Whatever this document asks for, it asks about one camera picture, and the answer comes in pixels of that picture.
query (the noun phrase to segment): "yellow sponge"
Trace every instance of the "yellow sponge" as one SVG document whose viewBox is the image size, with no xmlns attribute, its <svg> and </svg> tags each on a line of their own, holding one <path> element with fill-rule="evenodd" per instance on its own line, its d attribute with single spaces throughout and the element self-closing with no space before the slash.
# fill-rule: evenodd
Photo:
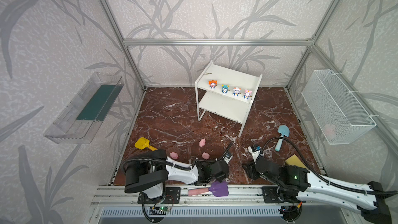
<svg viewBox="0 0 398 224">
<path fill-rule="evenodd" d="M 301 160 L 296 156 L 296 154 L 294 154 L 293 156 L 289 157 L 288 159 L 286 159 L 285 163 L 287 165 L 296 165 L 298 167 L 302 167 L 302 168 L 306 168 L 308 169 L 302 162 Z"/>
</svg>

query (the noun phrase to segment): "pink handle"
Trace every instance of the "pink handle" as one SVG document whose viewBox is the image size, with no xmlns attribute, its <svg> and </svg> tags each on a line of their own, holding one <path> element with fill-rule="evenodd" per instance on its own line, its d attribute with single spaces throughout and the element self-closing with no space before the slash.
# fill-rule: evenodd
<svg viewBox="0 0 398 224">
<path fill-rule="evenodd" d="M 193 195 L 199 195 L 201 193 L 206 193 L 209 191 L 209 188 L 202 188 L 202 189 L 190 189 L 188 190 L 188 196 L 191 197 Z"/>
</svg>

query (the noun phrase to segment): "purple shovel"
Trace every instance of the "purple shovel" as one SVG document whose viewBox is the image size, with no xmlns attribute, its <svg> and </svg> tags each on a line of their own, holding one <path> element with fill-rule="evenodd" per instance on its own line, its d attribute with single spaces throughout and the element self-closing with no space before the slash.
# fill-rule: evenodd
<svg viewBox="0 0 398 224">
<path fill-rule="evenodd" d="M 201 193 L 212 192 L 215 197 L 226 197 L 228 196 L 228 184 L 226 181 L 219 183 L 215 181 L 211 184 L 210 188 L 199 188 L 188 190 L 188 196 L 199 195 Z"/>
</svg>

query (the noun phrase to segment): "yellow shovel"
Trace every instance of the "yellow shovel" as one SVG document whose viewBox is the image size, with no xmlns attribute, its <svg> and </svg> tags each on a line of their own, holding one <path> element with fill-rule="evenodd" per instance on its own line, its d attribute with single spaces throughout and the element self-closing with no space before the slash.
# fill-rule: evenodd
<svg viewBox="0 0 398 224">
<path fill-rule="evenodd" d="M 149 140 L 146 139 L 146 138 L 144 138 L 144 137 L 139 138 L 139 139 L 137 140 L 137 142 L 135 142 L 134 146 L 135 146 L 136 148 L 139 148 L 140 150 L 143 150 L 143 149 L 145 149 L 145 148 L 149 148 L 151 151 L 157 150 L 157 148 L 155 148 L 155 147 L 153 147 L 153 146 L 150 146 L 150 145 L 149 145 Z"/>
</svg>

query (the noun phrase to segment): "wallpaper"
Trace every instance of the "wallpaper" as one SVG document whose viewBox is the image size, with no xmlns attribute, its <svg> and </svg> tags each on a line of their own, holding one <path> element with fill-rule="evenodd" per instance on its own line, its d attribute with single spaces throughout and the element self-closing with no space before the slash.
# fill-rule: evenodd
<svg viewBox="0 0 398 224">
<path fill-rule="evenodd" d="M 97 0 L 0 0 L 0 222 L 82 223 L 142 91 Z M 125 86 L 91 144 L 43 136 L 93 72 Z"/>
<path fill-rule="evenodd" d="M 397 9 L 398 0 L 343 0 L 316 43 L 395 134 L 398 134 Z M 301 97 L 314 69 L 324 67 L 312 55 L 290 92 L 329 176 L 351 182 L 379 181 L 384 190 L 397 190 L 398 159 L 374 129 L 351 144 L 328 144 Z M 386 201 L 393 221 L 398 221 L 398 197 Z"/>
<path fill-rule="evenodd" d="M 311 38 L 331 0 L 107 0 L 124 38 Z M 304 47 L 131 46 L 150 86 L 193 86 L 215 64 L 285 86 Z"/>
<path fill-rule="evenodd" d="M 281 87 L 304 50 L 305 46 L 142 46 L 130 48 L 130 53 L 146 85 L 193 86 L 212 60 L 251 75 L 262 74 L 260 87 Z M 237 55 L 229 59 L 229 53 Z"/>
</svg>

